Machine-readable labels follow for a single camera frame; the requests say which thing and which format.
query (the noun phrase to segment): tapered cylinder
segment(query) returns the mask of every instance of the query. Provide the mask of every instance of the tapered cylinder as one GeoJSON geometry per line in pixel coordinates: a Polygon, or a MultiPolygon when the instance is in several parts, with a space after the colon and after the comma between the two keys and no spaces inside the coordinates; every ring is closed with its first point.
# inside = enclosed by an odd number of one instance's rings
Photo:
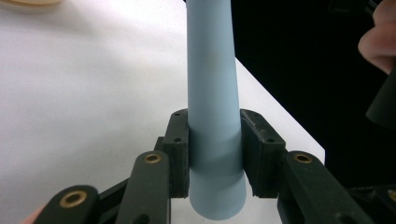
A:
{"type": "Polygon", "coordinates": [[[245,204],[230,0],[188,0],[191,205],[223,220],[245,204]]]}

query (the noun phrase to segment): human finger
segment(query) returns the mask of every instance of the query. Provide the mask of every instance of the human finger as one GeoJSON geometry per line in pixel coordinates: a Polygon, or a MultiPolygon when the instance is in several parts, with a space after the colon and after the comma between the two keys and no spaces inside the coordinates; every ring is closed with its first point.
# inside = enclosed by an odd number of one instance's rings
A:
{"type": "Polygon", "coordinates": [[[375,26],[361,38],[358,48],[368,62],[389,74],[396,65],[396,22],[375,26]]]}
{"type": "Polygon", "coordinates": [[[24,219],[21,224],[33,224],[37,219],[38,215],[43,211],[44,206],[36,209],[32,214],[29,215],[26,219],[24,219]]]}
{"type": "Polygon", "coordinates": [[[396,22],[396,0],[383,0],[373,13],[375,25],[396,22]]]}

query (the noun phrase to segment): screw hole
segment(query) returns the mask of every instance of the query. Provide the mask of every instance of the screw hole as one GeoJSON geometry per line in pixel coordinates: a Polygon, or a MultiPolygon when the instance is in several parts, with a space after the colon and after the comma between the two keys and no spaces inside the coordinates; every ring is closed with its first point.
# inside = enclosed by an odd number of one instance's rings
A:
{"type": "Polygon", "coordinates": [[[156,163],[161,160],[161,156],[158,154],[149,154],[145,158],[146,163],[156,163]]]}
{"type": "Polygon", "coordinates": [[[87,192],[84,190],[75,190],[64,195],[59,202],[62,208],[72,208],[80,205],[87,199],[87,192]]]}
{"type": "Polygon", "coordinates": [[[295,154],[294,159],[301,163],[311,163],[312,162],[312,158],[310,158],[309,156],[306,156],[304,154],[295,154]]]}

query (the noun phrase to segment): white table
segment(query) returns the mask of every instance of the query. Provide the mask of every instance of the white table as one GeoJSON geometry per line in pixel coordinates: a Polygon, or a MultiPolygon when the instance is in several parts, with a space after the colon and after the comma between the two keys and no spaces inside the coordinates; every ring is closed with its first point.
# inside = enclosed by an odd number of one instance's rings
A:
{"type": "MultiPolygon", "coordinates": [[[[324,161],[323,148],[238,61],[240,105],[324,161]]],[[[54,194],[101,192],[154,148],[187,107],[186,7],[181,0],[0,1],[0,223],[18,223],[54,194]]],[[[213,223],[173,200],[173,223],[213,223]]],[[[280,223],[276,200],[251,197],[222,223],[280,223]]]]}

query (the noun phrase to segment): black bracket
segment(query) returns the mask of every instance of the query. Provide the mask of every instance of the black bracket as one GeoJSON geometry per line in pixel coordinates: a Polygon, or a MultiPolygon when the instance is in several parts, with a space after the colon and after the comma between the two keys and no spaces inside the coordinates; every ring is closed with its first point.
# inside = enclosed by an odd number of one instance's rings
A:
{"type": "MultiPolygon", "coordinates": [[[[129,179],[99,195],[89,186],[65,189],[51,199],[35,224],[170,223],[170,199],[188,197],[187,116],[187,109],[172,114],[165,137],[136,159],[129,179]]],[[[241,124],[244,169],[253,195],[278,198],[283,223],[387,223],[382,222],[384,212],[395,220],[396,186],[377,188],[371,197],[347,191],[315,156],[288,152],[285,141],[260,114],[242,109],[241,124]]]]}

